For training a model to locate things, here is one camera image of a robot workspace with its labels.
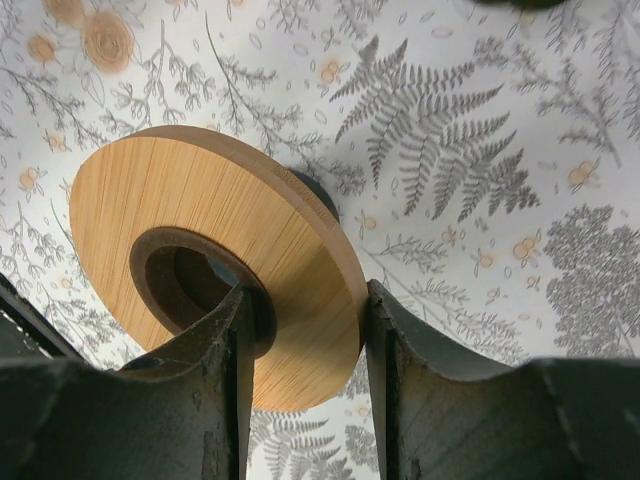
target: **white patterned background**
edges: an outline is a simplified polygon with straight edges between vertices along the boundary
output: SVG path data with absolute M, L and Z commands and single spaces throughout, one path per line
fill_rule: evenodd
M 166 123 L 313 175 L 367 278 L 483 355 L 640 352 L 640 0 L 0 0 L 0 26 L 0 268 L 92 364 L 141 350 L 79 266 L 69 189 Z M 249 478 L 378 478 L 364 363 L 254 412 L 250 450 Z

